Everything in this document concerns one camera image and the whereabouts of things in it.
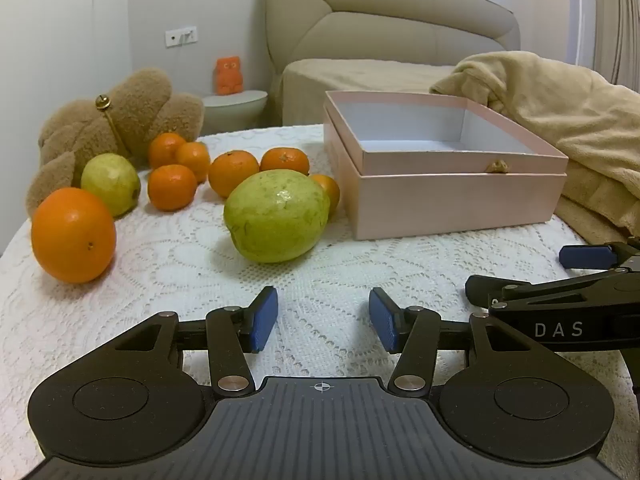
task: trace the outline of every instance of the wall socket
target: wall socket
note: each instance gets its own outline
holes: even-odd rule
[[[197,27],[184,27],[168,30],[164,33],[164,44],[170,46],[180,46],[198,41]]]

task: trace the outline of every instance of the beige headboard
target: beige headboard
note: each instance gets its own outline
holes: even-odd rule
[[[488,0],[266,0],[277,75],[299,59],[381,59],[455,65],[519,50],[514,15]]]

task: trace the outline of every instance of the beige curtain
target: beige curtain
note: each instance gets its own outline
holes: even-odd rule
[[[610,83],[640,91],[639,0],[596,0],[594,67]]]

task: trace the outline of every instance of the stuffed animal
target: stuffed animal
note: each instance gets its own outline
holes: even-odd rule
[[[240,58],[222,57],[216,62],[216,91],[218,95],[238,94],[244,89]]]
[[[72,101],[44,124],[38,139],[40,169],[27,192],[32,216],[61,187],[79,187],[84,166],[101,153],[146,160],[148,146],[163,132],[187,141],[198,138],[204,120],[202,100],[172,95],[164,72],[145,68],[95,100]]]

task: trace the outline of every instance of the gold ribbon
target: gold ribbon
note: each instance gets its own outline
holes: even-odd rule
[[[493,161],[484,170],[485,173],[509,173],[509,165],[501,158]]]
[[[104,114],[104,116],[107,118],[107,122],[109,123],[111,131],[113,132],[113,135],[116,138],[118,150],[122,149],[123,153],[125,153],[127,156],[131,156],[131,152],[129,151],[129,149],[127,148],[127,145],[122,140],[122,136],[120,135],[118,129],[116,128],[116,124],[113,122],[113,118],[109,113],[110,106],[111,106],[111,99],[109,98],[108,95],[100,94],[95,99],[95,107],[98,108],[98,110],[100,110]]]

